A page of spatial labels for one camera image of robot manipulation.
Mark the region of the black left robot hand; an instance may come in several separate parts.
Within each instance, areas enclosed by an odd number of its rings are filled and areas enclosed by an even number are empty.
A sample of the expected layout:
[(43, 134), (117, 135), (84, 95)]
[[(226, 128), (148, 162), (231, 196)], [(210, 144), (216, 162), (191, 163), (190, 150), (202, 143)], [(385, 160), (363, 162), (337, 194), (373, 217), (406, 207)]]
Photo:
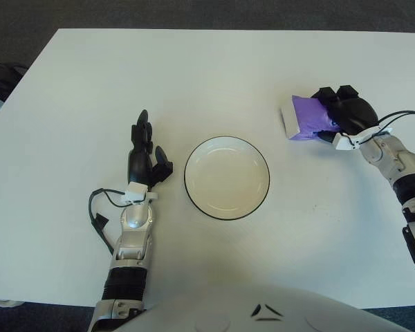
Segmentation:
[(127, 179), (129, 183), (146, 185), (149, 190), (173, 173), (173, 162), (168, 160), (162, 147), (154, 146), (152, 134), (148, 112), (144, 109), (137, 123), (131, 126), (133, 149), (128, 155)]

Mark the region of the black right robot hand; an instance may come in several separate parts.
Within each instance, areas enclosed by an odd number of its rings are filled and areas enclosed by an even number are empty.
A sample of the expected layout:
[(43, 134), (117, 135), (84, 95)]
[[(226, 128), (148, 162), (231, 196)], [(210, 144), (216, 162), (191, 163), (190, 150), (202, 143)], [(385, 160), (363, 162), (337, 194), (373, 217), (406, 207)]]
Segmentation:
[(320, 88), (311, 97), (320, 102), (330, 120), (339, 127), (339, 129), (322, 129), (317, 133), (318, 138), (325, 142), (332, 142), (337, 132), (354, 136), (379, 124), (378, 116), (372, 106), (360, 98), (351, 85), (342, 85), (337, 92), (331, 87)]

